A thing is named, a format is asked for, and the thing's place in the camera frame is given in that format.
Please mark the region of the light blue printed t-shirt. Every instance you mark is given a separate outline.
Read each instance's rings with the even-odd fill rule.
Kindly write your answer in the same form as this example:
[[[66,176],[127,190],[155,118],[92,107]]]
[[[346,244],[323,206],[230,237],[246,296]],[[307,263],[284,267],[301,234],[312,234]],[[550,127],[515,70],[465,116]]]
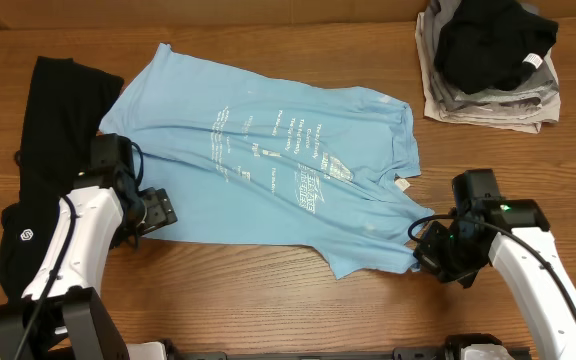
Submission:
[[[137,143],[144,185],[167,192],[177,221],[158,239],[307,246],[337,278],[417,265],[407,231],[430,211],[399,186],[420,174],[405,102],[268,78],[161,44],[100,128]]]

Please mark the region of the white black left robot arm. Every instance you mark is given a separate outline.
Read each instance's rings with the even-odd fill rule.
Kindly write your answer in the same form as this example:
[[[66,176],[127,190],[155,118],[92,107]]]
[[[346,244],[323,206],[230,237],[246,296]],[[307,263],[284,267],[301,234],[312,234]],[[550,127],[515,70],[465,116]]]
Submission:
[[[168,340],[125,343],[99,291],[110,249],[176,222],[164,189],[141,189],[140,147],[118,134],[96,137],[73,190],[61,196],[47,253],[18,304],[0,305],[3,359],[160,359]]]

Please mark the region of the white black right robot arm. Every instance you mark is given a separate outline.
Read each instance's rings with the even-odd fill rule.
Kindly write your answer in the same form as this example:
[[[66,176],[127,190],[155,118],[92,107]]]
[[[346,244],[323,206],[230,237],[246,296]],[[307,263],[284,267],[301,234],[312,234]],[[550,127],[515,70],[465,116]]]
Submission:
[[[512,292],[542,359],[576,359],[576,288],[545,214],[532,199],[509,200],[490,169],[452,181],[455,205],[408,228],[413,255],[441,283],[473,285],[492,266]]]

